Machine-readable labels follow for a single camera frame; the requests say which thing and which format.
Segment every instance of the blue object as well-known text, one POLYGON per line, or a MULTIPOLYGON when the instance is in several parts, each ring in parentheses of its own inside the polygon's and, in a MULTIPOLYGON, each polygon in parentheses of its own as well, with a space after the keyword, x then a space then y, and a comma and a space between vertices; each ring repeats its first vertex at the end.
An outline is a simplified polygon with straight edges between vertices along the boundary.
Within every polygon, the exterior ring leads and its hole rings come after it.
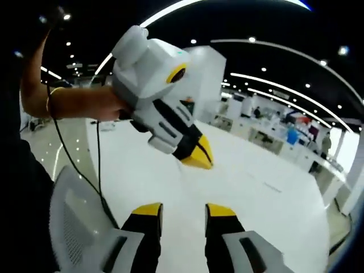
POLYGON ((291 145, 296 144, 298 141, 298 133, 294 128, 288 129, 288 136, 287 136, 287 142, 291 145))

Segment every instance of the black ceiling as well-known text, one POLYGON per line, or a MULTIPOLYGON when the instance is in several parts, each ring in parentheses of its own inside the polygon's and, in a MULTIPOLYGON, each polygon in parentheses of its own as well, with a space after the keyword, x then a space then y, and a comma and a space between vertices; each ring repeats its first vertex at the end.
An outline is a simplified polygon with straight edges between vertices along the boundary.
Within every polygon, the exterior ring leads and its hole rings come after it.
MULTIPOLYGON (((111 49, 132 25, 140 24, 152 14, 177 0, 133 0, 79 2, 70 1, 63 8, 71 20, 62 22, 49 36, 43 64, 61 77, 72 80, 74 70, 66 66, 82 63, 83 76, 94 75, 89 64, 104 60, 111 49)), ((273 0, 205 0, 177 10, 151 24, 150 37, 159 38, 184 48, 210 45, 227 59, 225 78, 244 88, 245 79, 231 77, 241 73, 282 84, 317 100, 340 117, 363 119, 364 107, 337 77, 323 67, 290 52, 257 44, 218 43, 213 39, 258 40, 291 47, 317 60, 325 59, 364 98, 364 42, 356 27, 360 26, 359 3, 356 1, 306 0, 313 11, 286 1, 273 0), (340 46, 349 46, 348 56, 339 56, 340 46)), ((101 75, 111 71, 112 63, 101 75)), ((44 78, 54 78, 44 73, 44 78)), ((266 84, 249 81, 249 87, 267 91, 266 84)), ((318 110, 319 117, 328 117, 311 103, 297 101, 301 107, 318 110)))

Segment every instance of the bracelet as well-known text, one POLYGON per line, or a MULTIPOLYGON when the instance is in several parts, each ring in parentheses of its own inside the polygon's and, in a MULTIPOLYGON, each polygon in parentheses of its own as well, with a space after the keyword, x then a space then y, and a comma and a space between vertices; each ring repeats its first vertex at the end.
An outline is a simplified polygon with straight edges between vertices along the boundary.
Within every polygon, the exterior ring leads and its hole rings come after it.
POLYGON ((51 114, 51 113, 49 112, 49 108, 48 108, 49 98, 50 98, 50 96, 52 96, 52 94, 53 94, 56 90, 58 90, 58 89, 63 89, 63 87, 57 87, 57 88, 53 89, 53 90, 52 90, 52 92, 51 92, 51 94, 49 94, 49 96, 47 97, 47 102, 45 103, 45 108, 47 109, 47 112, 48 112, 49 114, 51 114))

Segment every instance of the hand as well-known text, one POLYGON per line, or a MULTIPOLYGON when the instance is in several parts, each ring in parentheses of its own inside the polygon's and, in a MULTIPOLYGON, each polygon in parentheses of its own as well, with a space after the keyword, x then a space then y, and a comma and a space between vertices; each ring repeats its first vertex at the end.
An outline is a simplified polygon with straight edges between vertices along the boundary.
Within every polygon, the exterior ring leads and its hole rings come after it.
POLYGON ((90 105, 86 114, 89 118, 98 121, 114 121, 119 118, 120 110, 127 114, 132 112, 132 108, 125 101, 119 100, 111 86, 91 89, 90 97, 90 105))

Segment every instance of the white floor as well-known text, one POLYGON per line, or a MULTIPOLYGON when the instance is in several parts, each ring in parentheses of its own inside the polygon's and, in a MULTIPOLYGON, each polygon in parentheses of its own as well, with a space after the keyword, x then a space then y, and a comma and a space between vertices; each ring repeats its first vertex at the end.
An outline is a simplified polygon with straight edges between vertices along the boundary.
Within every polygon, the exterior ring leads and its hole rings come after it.
MULTIPOLYGON (((76 166, 94 185, 97 185, 96 173, 86 137, 85 120, 62 120, 59 121, 59 126, 66 147, 76 166)), ((46 127, 33 133, 24 131, 22 137, 29 141, 35 157, 44 165, 52 178, 57 177, 63 166, 70 165, 53 123, 49 123, 46 127)), ((337 211, 335 204, 327 209, 327 215, 330 228, 330 245, 333 246, 349 232, 350 224, 349 220, 337 211)))

